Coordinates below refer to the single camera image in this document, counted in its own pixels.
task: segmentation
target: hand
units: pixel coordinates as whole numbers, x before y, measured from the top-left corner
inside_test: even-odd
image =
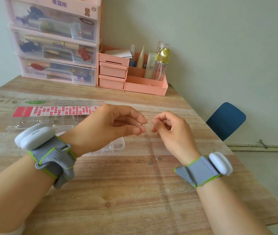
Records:
[[[142,124],[147,122],[141,113],[130,106],[105,104],[60,138],[69,143],[72,152],[80,157],[100,150],[118,138],[144,133]]]
[[[152,132],[158,132],[167,150],[187,166],[201,157],[189,124],[184,118],[165,111],[152,119]]]

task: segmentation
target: clear organizer box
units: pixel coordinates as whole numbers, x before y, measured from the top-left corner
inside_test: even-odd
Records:
[[[43,34],[10,25],[10,36],[17,55],[34,56],[43,60],[57,61],[83,67],[96,67],[98,46],[84,41],[53,34]]]
[[[4,0],[10,22],[43,33],[99,44],[98,21],[20,0]]]
[[[96,86],[93,68],[18,56],[21,75],[42,80]]]
[[[46,123],[61,135],[82,122],[94,110],[105,104],[99,101],[63,101],[63,100],[24,100],[13,113],[9,126],[10,133],[20,133],[31,126]],[[111,142],[99,151],[86,155],[102,155],[125,147],[123,138]]]

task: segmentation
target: gray wrist strap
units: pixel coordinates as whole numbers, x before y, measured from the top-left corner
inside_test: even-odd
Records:
[[[56,179],[54,188],[60,189],[66,182],[74,179],[73,167],[77,158],[71,153],[70,145],[57,136],[29,153],[36,161],[36,169],[43,169]]]
[[[221,176],[208,158],[201,156],[186,167],[176,167],[175,173],[195,188]]]

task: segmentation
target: gold bottle cap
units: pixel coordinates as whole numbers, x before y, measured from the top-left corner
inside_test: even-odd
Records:
[[[169,48],[162,48],[159,55],[157,56],[157,61],[163,64],[168,64],[170,57],[171,51],[169,50]]]

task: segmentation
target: forearm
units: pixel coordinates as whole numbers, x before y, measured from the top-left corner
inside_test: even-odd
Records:
[[[55,179],[26,155],[0,173],[0,233],[18,229]]]
[[[214,235],[273,235],[218,177],[197,188]]]

